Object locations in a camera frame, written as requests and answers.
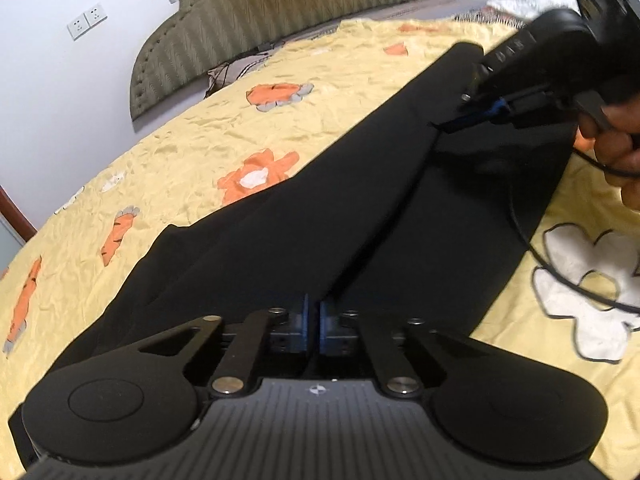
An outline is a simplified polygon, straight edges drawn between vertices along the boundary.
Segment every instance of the black pants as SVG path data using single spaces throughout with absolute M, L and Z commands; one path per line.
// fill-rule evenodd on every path
M 207 314 L 241 322 L 303 294 L 469 334 L 525 251 L 506 182 L 532 234 L 575 132 L 482 124 L 440 135 L 431 123 L 454 116 L 481 56 L 457 44 L 293 178 L 167 227 L 52 369 Z M 28 462 L 19 409 L 10 426 Z

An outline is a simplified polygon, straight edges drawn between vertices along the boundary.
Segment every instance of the electrical socket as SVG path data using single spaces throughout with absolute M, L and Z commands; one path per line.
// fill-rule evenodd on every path
M 86 31 L 89 30 L 90 26 L 84 14 L 80 14 L 80 16 L 69 23 L 66 28 L 71 34 L 71 37 L 74 40 L 77 40 L 80 36 L 82 36 Z
M 107 18 L 107 13 L 104 12 L 101 4 L 95 4 L 91 9 L 84 12 L 84 17 L 89 23 L 89 27 L 95 27 L 95 25 Z

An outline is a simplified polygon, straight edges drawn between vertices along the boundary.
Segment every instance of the bed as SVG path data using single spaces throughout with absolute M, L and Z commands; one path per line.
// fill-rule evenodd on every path
M 132 118 L 246 54 L 257 70 L 169 121 L 89 181 L 0 280 L 0 418 L 114 298 L 169 224 L 188 226 L 294 176 L 457 41 L 486 50 L 517 22 L 445 19 L 452 0 L 180 0 L 149 37 L 130 88 Z M 214 70 L 213 84 L 220 74 Z M 532 242 L 576 280 L 640 304 L 638 214 L 597 170 L 571 160 Z M 593 383 L 609 423 L 592 460 L 610 478 L 640 470 L 640 317 L 580 302 L 526 255 L 473 337 Z M 23 471 L 0 424 L 0 478 Z

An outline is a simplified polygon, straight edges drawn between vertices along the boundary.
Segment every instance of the black cable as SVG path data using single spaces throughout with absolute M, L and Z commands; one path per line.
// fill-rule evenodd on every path
M 630 312 L 632 314 L 640 314 L 640 307 L 629 305 L 626 303 L 619 303 L 617 301 L 613 301 L 613 300 L 610 300 L 609 298 L 605 298 L 604 296 L 596 294 L 595 292 L 591 292 L 586 288 L 582 288 L 581 286 L 575 285 L 575 283 L 570 282 L 562 274 L 560 274 L 557 270 L 555 270 L 550 263 L 548 263 L 542 256 L 540 256 L 540 253 L 533 247 L 533 245 L 531 245 L 531 242 L 522 231 L 522 227 L 520 226 L 520 223 L 518 222 L 518 217 L 516 215 L 515 206 L 513 205 L 513 186 L 511 185 L 511 182 L 509 182 L 508 195 L 509 195 L 509 215 L 511 216 L 511 222 L 515 227 L 516 232 L 518 233 L 518 236 L 526 245 L 527 249 L 531 252 L 532 256 L 537 261 L 540 267 L 542 267 L 543 269 L 546 270 L 546 272 L 551 274 L 559 283 L 562 283 L 564 286 L 567 286 L 568 288 L 584 296 L 585 298 L 589 298 L 590 300 L 596 301 L 597 303 L 610 306 L 611 308 L 617 308 L 625 312 Z
M 602 164 L 601 162 L 598 162 L 595 158 L 591 158 L 589 155 L 581 152 L 577 148 L 574 148 L 574 153 L 578 155 L 581 159 L 586 160 L 594 168 L 598 168 L 599 170 L 602 170 L 604 173 L 609 173 L 614 176 L 621 176 L 623 178 L 640 178 L 640 171 L 617 170 L 616 168 L 612 168 L 610 166 L 607 166 L 606 164 Z

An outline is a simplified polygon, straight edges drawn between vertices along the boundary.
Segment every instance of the yellow bedsheet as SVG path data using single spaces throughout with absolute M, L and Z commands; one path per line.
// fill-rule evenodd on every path
M 487 49 L 511 33 L 503 25 L 447 21 L 343 22 L 333 35 L 287 45 L 262 70 L 190 108 L 87 183 L 0 281 L 0 328 L 7 330 L 0 478 L 22 472 L 5 421 L 66 345 L 100 316 L 164 227 L 192 224 L 292 176 L 456 41 Z M 638 225 L 638 215 L 622 206 L 602 175 L 575 160 L 534 243 L 544 244 L 560 269 L 567 262 L 562 254 L 589 251 L 597 252 L 592 270 L 606 274 L 622 266 L 591 286 L 607 290 L 613 281 L 628 302 L 640 303 L 632 277 Z M 622 247 L 618 262 L 615 249 Z M 525 256 L 475 337 L 595 384 L 610 419 L 593 459 L 613 479 L 630 480 L 640 471 L 638 317 L 573 297 L 558 305 L 554 293 L 564 291 L 535 267 Z

